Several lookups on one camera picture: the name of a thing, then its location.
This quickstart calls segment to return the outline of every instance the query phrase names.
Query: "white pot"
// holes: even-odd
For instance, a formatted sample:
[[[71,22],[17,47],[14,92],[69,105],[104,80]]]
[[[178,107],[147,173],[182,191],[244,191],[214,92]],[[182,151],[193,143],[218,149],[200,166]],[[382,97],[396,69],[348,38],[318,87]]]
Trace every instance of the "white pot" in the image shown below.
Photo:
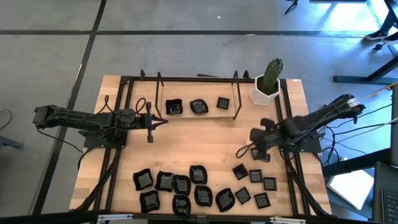
[[[267,95],[263,93],[262,91],[257,89],[257,81],[258,78],[263,77],[263,75],[260,75],[256,77],[256,81],[254,83],[254,88],[250,92],[250,99],[253,101],[255,105],[268,105],[277,95],[280,93],[280,81],[277,79],[278,82],[278,91],[272,95]]]

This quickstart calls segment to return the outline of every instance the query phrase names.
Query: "shoe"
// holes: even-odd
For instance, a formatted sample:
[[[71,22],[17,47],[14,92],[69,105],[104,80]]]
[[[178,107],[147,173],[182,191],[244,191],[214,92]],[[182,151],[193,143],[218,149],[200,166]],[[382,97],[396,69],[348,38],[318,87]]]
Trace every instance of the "shoe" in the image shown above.
[[[372,34],[368,34],[365,36],[366,39],[368,40],[378,40],[378,39],[383,39],[385,37],[387,37],[388,32],[381,32],[381,31],[376,31]]]
[[[388,37],[385,37],[382,39],[382,41],[386,44],[396,44],[398,43],[398,32],[396,32],[395,34],[392,34]]]

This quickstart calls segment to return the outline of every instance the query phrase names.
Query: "cactus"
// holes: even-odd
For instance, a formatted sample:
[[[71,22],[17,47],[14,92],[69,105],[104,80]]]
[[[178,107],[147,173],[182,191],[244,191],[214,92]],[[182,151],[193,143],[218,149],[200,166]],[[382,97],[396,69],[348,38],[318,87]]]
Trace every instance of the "cactus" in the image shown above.
[[[257,88],[267,95],[271,95],[277,91],[275,82],[284,68],[282,59],[277,58],[269,62],[264,76],[259,79]]]

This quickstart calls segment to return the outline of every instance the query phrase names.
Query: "concrete floor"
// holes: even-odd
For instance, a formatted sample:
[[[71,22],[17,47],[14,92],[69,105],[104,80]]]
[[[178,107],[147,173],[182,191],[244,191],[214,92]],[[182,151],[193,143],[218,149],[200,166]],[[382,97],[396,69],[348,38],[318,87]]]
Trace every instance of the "concrete floor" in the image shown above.
[[[91,30],[100,0],[49,1],[3,0],[0,2],[0,29],[86,29]],[[271,0],[217,1],[108,1],[100,30],[301,30],[374,31],[375,15],[359,3],[311,2],[300,0],[298,7],[283,15],[290,2]],[[374,7],[376,19],[386,8]],[[0,110],[10,109],[13,120],[0,135],[24,142],[25,147],[0,150],[0,217],[25,215],[30,211],[37,184],[49,157],[53,141],[41,136],[32,124],[35,106],[65,106],[78,72],[88,36],[0,35]],[[374,42],[349,37],[235,36],[235,35],[125,35],[97,36],[81,84],[76,110],[93,111],[103,75],[147,75],[161,71],[165,76],[195,76],[197,73],[232,76],[248,69],[255,77],[267,63],[284,61],[282,78],[302,79],[307,104],[314,111],[344,93],[362,98],[381,88],[377,85],[333,83],[333,75],[367,76],[390,59],[387,47],[374,52]],[[388,74],[397,77],[396,71]],[[391,93],[363,101],[365,112],[391,103]],[[336,131],[391,118],[384,109],[361,118],[357,125],[346,124]],[[0,124],[7,120],[0,114]],[[56,129],[47,130],[54,134]],[[83,145],[77,131],[65,138]],[[350,139],[344,144],[365,152],[389,145],[389,127]],[[336,147],[342,156],[361,153]],[[44,213],[68,210],[77,174],[79,153],[64,145],[53,177]],[[332,205],[339,217],[362,219]]]

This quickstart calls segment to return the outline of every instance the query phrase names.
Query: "wooden tabletop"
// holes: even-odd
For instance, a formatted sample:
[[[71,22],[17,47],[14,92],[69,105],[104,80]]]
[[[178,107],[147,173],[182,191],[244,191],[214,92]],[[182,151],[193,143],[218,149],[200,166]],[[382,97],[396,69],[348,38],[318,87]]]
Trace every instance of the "wooden tabletop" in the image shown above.
[[[119,81],[120,76],[104,76],[96,103],[96,112],[102,108],[105,95],[109,95],[109,105],[114,105]],[[214,86],[212,90],[215,91],[218,85],[224,85],[224,83],[164,82],[164,85],[167,87],[206,85],[207,88]],[[287,86],[293,116],[308,114],[302,82],[300,80],[287,80]],[[232,168],[243,163],[247,170],[261,169],[264,177],[276,177],[277,191],[267,191],[271,202],[270,207],[258,209],[252,198],[244,205],[241,205],[236,200],[233,208],[227,212],[220,213],[214,199],[212,207],[200,207],[195,203],[193,197],[195,184],[192,184],[189,195],[192,205],[191,214],[291,216],[292,209],[286,169],[284,161],[279,155],[278,148],[273,147],[268,151],[271,154],[270,162],[254,161],[250,153],[240,159],[235,158],[236,151],[247,143],[251,128],[260,128],[261,118],[270,118],[277,121],[274,102],[268,106],[259,106],[252,103],[249,97],[252,87],[253,83],[240,83],[242,108],[236,120],[232,118],[170,119],[169,124],[160,126],[153,132],[154,143],[147,142],[146,130],[129,131],[126,147],[121,153],[111,211],[141,212],[140,193],[154,190],[154,188],[149,187],[137,192],[132,175],[146,168],[150,168],[155,181],[158,171],[189,176],[189,167],[191,165],[203,165],[208,173],[207,186],[213,191],[213,197],[220,190],[228,187],[231,188],[233,193],[242,187],[246,187],[252,196],[263,193],[262,184],[250,183],[249,177],[245,177],[240,181],[236,179]],[[152,104],[154,105],[155,88],[156,82],[135,81],[130,108],[135,108],[137,100],[141,97],[145,97],[147,101],[153,102]],[[121,101],[122,107],[124,100],[125,95]],[[284,118],[286,118],[283,93],[280,93],[280,100]],[[322,208],[331,213],[318,159],[311,153],[301,153],[300,155],[306,186]],[[103,156],[104,149],[95,149],[82,160],[70,208],[79,206],[97,184]],[[295,186],[295,191],[298,210],[303,213],[302,200],[297,186]],[[100,208],[104,208],[107,192],[108,185],[104,187]],[[173,196],[174,192],[159,192],[160,210],[151,213],[173,214],[171,206]]]

